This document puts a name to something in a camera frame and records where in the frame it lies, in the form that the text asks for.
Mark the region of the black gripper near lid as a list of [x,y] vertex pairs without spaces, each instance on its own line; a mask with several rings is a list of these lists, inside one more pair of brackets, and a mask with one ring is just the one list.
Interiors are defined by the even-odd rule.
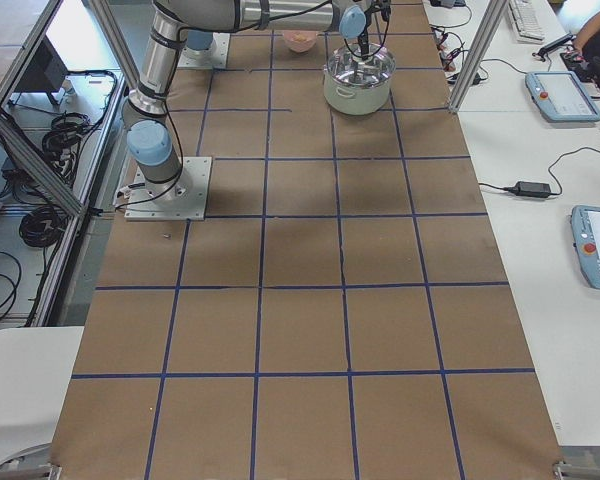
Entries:
[[359,48],[359,56],[361,59],[367,59],[369,57],[369,37],[368,29],[373,23],[373,17],[375,14],[380,14],[382,20],[385,22],[385,26],[388,27],[391,18],[391,1],[390,0],[372,0],[372,1],[360,1],[362,7],[365,23],[361,31],[361,35],[357,38],[357,45]]

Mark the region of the robot arm near lid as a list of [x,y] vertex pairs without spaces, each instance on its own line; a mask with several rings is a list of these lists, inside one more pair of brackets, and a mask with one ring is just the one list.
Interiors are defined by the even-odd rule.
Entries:
[[227,69],[176,70],[167,106],[177,151],[211,157],[212,181],[228,189],[262,187],[291,166],[329,174],[339,161],[396,157],[389,110],[348,116],[324,99],[322,68],[341,43],[319,33],[294,54],[279,31],[247,31],[230,38]]

